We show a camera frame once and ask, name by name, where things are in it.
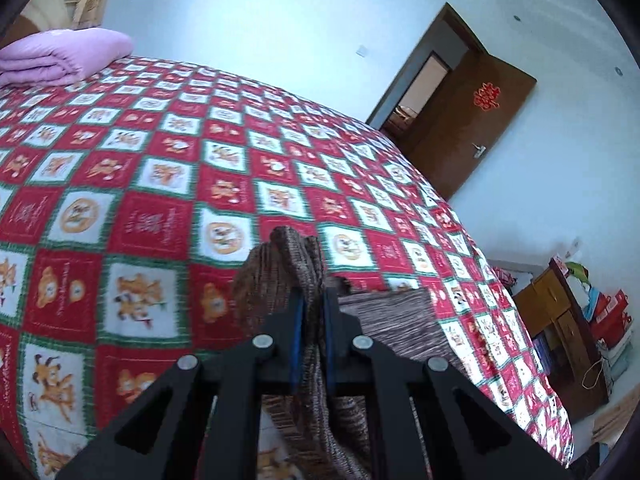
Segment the brown knitted sweater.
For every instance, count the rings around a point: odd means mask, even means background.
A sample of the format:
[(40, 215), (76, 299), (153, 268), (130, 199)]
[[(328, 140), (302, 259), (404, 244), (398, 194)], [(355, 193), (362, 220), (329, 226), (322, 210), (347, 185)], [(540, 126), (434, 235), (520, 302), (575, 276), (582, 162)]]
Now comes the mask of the brown knitted sweater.
[(364, 402), (353, 396), (331, 398), (322, 374), (326, 344), (319, 302), (329, 287), (337, 288), (341, 310), (359, 318), (367, 335), (398, 356), (419, 362), (441, 356), (459, 372), (465, 367), (436, 318), (434, 292), (350, 292), (344, 280), (329, 274), (318, 238), (290, 226), (277, 226), (250, 251), (231, 293), (245, 333), (259, 333), (268, 315), (285, 310), (294, 288), (300, 288), (307, 303), (299, 389), (294, 396), (265, 396), (262, 409), (305, 478), (367, 479), (371, 462)]

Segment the wooden bedside cabinet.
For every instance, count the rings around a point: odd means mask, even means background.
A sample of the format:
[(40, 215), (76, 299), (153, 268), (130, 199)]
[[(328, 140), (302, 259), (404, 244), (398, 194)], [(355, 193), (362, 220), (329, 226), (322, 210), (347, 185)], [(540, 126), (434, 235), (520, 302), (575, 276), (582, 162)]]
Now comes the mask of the wooden bedside cabinet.
[(514, 302), (570, 421), (579, 422), (607, 404), (601, 355), (559, 263), (551, 260)]

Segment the red box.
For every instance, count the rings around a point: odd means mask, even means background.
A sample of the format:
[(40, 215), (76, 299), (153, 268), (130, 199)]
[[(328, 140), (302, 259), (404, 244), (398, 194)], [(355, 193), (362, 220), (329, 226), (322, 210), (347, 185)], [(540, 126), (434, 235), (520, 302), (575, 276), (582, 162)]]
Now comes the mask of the red box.
[(628, 312), (626, 292), (619, 289), (613, 295), (599, 292), (590, 321), (590, 330), (596, 341), (602, 341), (608, 350), (613, 349), (628, 332), (632, 316)]

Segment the red patchwork bear bedspread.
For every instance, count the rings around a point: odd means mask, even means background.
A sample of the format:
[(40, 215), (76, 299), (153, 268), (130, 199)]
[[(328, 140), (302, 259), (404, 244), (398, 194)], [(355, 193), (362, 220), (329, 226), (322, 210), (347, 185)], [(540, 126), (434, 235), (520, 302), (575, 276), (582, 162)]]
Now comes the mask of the red patchwork bear bedspread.
[(1, 92), (1, 429), (52, 479), (180, 353), (245, 338), (231, 283), (277, 226), (332, 275), (422, 288), (468, 377), (562, 464), (570, 418), (458, 215), (370, 126), (204, 66), (121, 58)]

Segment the brown wooden door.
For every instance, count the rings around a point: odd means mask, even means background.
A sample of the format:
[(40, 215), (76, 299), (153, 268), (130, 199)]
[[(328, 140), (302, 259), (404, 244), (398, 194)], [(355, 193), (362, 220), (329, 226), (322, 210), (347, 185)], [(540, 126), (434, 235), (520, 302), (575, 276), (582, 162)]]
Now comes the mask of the brown wooden door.
[[(473, 93), (483, 82), (501, 89), (500, 107), (483, 112)], [(399, 139), (398, 148), (449, 200), (506, 131), (535, 88), (536, 79), (486, 53), (466, 52)], [(485, 145), (480, 159), (472, 144)]]

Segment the red double happiness decoration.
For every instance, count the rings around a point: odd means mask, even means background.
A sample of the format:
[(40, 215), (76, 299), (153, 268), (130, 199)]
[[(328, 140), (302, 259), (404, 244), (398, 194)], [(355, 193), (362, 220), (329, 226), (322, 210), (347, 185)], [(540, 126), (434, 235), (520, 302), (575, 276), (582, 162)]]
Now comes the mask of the red double happiness decoration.
[(492, 82), (483, 82), (473, 93), (473, 104), (483, 112), (496, 110), (500, 107), (499, 96), (501, 89)]

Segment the folded purple quilt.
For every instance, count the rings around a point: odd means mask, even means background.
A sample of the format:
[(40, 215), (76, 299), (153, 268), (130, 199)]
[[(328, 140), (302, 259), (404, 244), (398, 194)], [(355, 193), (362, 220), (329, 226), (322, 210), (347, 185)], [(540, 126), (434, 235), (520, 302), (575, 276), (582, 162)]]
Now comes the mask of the folded purple quilt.
[(1, 49), (1, 87), (73, 84), (133, 50), (129, 36), (111, 29), (38, 32)]

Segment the cream wooden headboard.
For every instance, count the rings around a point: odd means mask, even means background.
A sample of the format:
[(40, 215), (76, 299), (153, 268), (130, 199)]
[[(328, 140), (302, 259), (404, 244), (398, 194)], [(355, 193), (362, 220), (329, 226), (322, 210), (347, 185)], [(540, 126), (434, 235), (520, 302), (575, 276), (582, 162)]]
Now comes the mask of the cream wooden headboard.
[(29, 0), (21, 14), (1, 36), (4, 48), (27, 36), (51, 29), (70, 29), (72, 20), (64, 0)]

